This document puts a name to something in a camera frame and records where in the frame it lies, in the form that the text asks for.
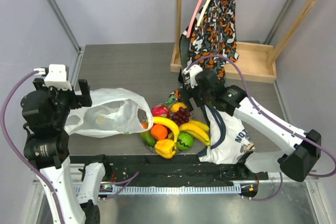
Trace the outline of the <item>fake orange fruit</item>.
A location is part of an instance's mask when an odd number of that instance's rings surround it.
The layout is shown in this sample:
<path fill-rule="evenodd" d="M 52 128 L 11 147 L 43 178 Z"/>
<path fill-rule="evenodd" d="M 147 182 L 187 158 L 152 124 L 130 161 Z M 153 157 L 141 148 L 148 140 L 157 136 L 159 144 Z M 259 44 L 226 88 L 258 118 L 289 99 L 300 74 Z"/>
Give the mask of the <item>fake orange fruit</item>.
<path fill-rule="evenodd" d="M 166 129 L 165 126 L 160 125 L 160 124 L 155 124 L 150 130 L 151 135 L 157 140 L 163 140 L 166 139 L 168 135 L 168 130 Z"/>

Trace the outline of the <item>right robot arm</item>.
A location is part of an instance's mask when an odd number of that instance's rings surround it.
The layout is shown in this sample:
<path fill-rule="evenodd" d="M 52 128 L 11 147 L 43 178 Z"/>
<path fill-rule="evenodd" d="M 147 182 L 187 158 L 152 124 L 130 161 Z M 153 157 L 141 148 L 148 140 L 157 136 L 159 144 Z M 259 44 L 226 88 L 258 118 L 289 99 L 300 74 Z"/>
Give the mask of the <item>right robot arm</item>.
<path fill-rule="evenodd" d="M 194 65 L 182 72 L 184 87 L 180 91 L 183 102 L 189 110 L 193 107 L 190 99 L 197 106 L 209 110 L 206 116 L 213 119 L 219 127 L 220 137 L 211 148 L 217 148 L 224 141 L 224 116 L 246 122 L 273 141 L 280 153 L 252 153 L 237 166 L 237 173 L 242 179 L 250 179 L 255 173 L 279 169 L 290 179 L 302 182 L 311 175 L 311 170 L 321 156 L 321 134 L 316 130 L 306 132 L 272 114 L 247 91 L 238 86 L 226 87 L 209 70 Z"/>

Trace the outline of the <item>white plastic bag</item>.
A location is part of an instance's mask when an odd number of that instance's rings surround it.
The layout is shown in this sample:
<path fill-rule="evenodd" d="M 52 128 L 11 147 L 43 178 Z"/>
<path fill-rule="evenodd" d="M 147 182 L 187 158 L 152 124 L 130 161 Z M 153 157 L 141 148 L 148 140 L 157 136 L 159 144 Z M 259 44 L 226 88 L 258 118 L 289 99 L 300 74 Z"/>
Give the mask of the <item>white plastic bag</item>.
<path fill-rule="evenodd" d="M 65 131 L 69 134 L 104 138 L 119 134 L 146 131 L 138 117 L 142 110 L 148 128 L 154 124 L 151 109 L 145 98 L 124 88 L 101 88 L 90 92 L 92 106 L 71 110 Z"/>

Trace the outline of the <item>green fake watermelon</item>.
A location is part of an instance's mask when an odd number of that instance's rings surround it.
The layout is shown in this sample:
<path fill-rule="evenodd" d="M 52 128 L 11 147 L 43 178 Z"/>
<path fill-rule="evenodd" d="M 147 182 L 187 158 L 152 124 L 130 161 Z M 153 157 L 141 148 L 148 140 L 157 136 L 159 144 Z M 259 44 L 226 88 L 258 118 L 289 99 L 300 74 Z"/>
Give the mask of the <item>green fake watermelon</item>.
<path fill-rule="evenodd" d="M 186 132 L 181 132 L 177 137 L 176 147 L 179 150 L 189 150 L 194 145 L 193 137 Z"/>

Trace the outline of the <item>yellow fake banana bunch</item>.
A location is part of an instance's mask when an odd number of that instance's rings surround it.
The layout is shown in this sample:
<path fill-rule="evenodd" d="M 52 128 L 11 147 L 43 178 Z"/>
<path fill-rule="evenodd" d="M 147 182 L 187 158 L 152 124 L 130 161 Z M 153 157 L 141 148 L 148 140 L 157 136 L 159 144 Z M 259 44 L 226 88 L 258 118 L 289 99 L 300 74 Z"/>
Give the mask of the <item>yellow fake banana bunch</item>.
<path fill-rule="evenodd" d="M 179 131 L 189 133 L 191 136 L 200 140 L 206 146 L 211 145 L 211 141 L 208 135 L 209 127 L 200 121 L 190 120 L 189 122 L 180 125 Z"/>

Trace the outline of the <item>single yellow fake banana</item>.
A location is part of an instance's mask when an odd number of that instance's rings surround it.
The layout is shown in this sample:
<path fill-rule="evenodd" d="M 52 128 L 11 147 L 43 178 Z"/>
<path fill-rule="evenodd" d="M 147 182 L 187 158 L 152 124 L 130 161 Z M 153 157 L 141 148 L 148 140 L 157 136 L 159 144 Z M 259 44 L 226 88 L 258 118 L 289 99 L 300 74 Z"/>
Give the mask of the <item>single yellow fake banana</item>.
<path fill-rule="evenodd" d="M 174 143 L 177 142 L 178 135 L 179 135 L 180 131 L 179 131 L 178 125 L 174 121 L 172 121 L 168 118 L 163 118 L 163 117 L 160 117 L 160 116 L 154 116 L 153 117 L 153 123 L 154 124 L 160 124 L 160 125 L 168 127 L 171 130 L 171 132 L 173 133 Z"/>

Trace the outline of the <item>green orange fake mango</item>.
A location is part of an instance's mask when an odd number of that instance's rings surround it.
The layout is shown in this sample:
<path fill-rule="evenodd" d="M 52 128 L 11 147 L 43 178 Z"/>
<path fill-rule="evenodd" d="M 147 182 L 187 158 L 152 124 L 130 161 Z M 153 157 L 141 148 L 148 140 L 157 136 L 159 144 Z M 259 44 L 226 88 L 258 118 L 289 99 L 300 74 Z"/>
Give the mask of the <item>green orange fake mango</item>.
<path fill-rule="evenodd" d="M 142 122 L 141 125 L 145 128 L 145 131 L 140 133 L 140 137 L 141 137 L 143 143 L 146 146 L 154 147 L 155 144 L 156 144 L 156 140 L 150 132 L 151 128 L 148 128 L 148 124 L 145 123 L 145 122 Z"/>

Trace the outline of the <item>purple fake grape bunch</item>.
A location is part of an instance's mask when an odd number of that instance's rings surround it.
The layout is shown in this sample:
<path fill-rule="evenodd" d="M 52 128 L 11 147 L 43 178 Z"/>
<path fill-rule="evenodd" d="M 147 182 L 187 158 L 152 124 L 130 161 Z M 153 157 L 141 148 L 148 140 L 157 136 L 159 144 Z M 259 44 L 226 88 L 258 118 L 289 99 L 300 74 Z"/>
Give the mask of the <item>purple fake grape bunch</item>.
<path fill-rule="evenodd" d="M 190 121 L 190 112 L 187 108 L 179 107 L 170 109 L 170 119 L 178 126 Z"/>

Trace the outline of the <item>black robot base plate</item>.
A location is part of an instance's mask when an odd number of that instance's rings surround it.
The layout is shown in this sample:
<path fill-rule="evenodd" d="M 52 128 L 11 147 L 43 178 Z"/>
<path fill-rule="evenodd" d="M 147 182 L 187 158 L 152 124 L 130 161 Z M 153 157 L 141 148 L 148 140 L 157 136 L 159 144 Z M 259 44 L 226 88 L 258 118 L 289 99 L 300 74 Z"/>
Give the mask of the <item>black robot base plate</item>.
<path fill-rule="evenodd" d="M 243 164 L 201 163 L 195 154 L 176 155 L 172 159 L 158 155 L 107 155 L 106 159 L 117 182 L 139 172 L 130 183 L 134 187 L 215 187 L 269 178 L 265 172 L 255 175 Z"/>

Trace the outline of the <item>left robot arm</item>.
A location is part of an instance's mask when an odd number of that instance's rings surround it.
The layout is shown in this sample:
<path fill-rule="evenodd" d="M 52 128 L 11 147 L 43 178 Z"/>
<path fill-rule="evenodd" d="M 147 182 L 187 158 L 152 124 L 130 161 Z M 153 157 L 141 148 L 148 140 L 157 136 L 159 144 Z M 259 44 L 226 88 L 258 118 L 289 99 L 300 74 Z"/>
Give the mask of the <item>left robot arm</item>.
<path fill-rule="evenodd" d="M 35 91 L 21 100 L 23 128 L 27 132 L 24 156 L 39 172 L 54 223 L 100 223 L 98 194 L 112 169 L 104 154 L 94 156 L 82 169 L 82 187 L 76 194 L 70 172 L 69 135 L 65 123 L 69 112 L 90 107 L 90 87 L 78 81 L 80 94 L 73 87 L 46 86 L 42 78 L 33 81 Z"/>

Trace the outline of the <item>yellow fake lemon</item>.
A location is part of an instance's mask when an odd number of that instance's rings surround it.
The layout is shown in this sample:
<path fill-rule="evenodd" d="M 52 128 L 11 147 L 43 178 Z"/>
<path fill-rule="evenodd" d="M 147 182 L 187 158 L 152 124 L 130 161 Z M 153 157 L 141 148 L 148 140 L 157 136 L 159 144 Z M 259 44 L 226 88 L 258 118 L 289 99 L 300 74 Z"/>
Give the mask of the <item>yellow fake lemon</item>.
<path fill-rule="evenodd" d="M 177 102 L 170 107 L 170 111 L 176 113 L 180 108 L 186 109 L 186 105 L 182 102 Z"/>

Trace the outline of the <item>red fake dragon fruit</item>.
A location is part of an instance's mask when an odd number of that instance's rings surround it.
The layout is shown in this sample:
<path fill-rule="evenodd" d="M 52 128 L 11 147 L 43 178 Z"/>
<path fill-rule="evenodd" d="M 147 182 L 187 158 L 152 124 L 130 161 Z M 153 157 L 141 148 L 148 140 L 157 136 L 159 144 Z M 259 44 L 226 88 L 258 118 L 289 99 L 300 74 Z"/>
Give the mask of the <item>red fake dragon fruit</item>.
<path fill-rule="evenodd" d="M 167 102 L 160 103 L 152 108 L 152 115 L 169 119 L 171 114 L 170 108 L 175 102 L 176 98 L 174 96 L 170 96 Z"/>

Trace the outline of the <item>yellow fake bell pepper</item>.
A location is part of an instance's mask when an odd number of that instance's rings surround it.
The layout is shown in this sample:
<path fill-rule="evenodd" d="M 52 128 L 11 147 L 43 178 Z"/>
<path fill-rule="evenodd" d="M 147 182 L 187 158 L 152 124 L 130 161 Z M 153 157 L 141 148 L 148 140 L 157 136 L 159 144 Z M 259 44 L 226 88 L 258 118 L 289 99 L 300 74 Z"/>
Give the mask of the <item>yellow fake bell pepper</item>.
<path fill-rule="evenodd" d="M 173 140 L 164 139 L 159 140 L 154 146 L 154 149 L 157 154 L 163 158 L 172 158 L 176 154 L 176 145 Z"/>

